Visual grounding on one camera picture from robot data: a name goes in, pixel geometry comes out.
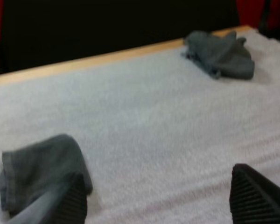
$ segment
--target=folded cloth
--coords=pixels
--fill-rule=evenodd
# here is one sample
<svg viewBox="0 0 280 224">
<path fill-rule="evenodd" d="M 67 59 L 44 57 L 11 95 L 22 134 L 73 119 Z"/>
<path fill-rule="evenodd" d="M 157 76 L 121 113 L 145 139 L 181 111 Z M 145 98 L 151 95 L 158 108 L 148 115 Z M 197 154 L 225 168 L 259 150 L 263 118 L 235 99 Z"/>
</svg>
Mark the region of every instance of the folded cloth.
<svg viewBox="0 0 280 224">
<path fill-rule="evenodd" d="M 225 37 L 218 37 L 203 31 L 193 31 L 184 40 L 188 47 L 186 57 L 213 78 L 221 76 L 252 79 L 254 61 L 244 47 L 244 37 L 236 39 L 231 31 Z"/>
<path fill-rule="evenodd" d="M 1 208 L 16 215 L 57 180 L 69 173 L 81 173 L 87 194 L 92 183 L 77 142 L 68 135 L 58 135 L 31 146 L 2 154 L 0 174 Z"/>
<path fill-rule="evenodd" d="M 87 200 L 81 173 L 70 173 L 7 224 L 84 224 Z"/>
</svg>

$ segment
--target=table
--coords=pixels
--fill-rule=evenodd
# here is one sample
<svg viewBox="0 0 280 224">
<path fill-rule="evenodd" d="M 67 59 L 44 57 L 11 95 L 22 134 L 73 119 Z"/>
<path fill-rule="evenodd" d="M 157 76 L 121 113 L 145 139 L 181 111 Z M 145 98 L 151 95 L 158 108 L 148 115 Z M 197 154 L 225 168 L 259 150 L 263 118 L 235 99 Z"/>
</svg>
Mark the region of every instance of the table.
<svg viewBox="0 0 280 224">
<path fill-rule="evenodd" d="M 228 28 L 213 32 L 214 35 L 224 36 L 232 30 L 243 32 L 251 29 L 249 26 L 240 26 L 235 28 Z M 177 39 L 157 44 L 151 44 L 144 47 L 128 49 L 118 52 L 112 52 L 99 56 L 91 56 L 87 58 L 72 60 L 68 62 L 50 64 L 36 68 L 10 72 L 0 75 L 0 85 L 12 82 L 20 82 L 27 79 L 51 76 L 67 71 L 78 70 L 83 68 L 95 67 L 105 63 L 111 63 L 119 60 L 125 60 L 133 57 L 138 57 L 146 54 L 155 53 L 158 51 L 178 48 L 183 45 L 183 39 Z"/>
</svg>

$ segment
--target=dark wall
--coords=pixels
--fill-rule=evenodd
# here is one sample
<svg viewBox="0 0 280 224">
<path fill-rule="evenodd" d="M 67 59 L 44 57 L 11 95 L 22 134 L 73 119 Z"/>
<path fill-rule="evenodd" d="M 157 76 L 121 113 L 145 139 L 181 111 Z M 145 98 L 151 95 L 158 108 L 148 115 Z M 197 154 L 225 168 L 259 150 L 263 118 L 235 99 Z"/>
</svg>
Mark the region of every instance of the dark wall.
<svg viewBox="0 0 280 224">
<path fill-rule="evenodd" d="M 14 71 L 236 25 L 234 0 L 5 0 L 1 40 Z"/>
</svg>

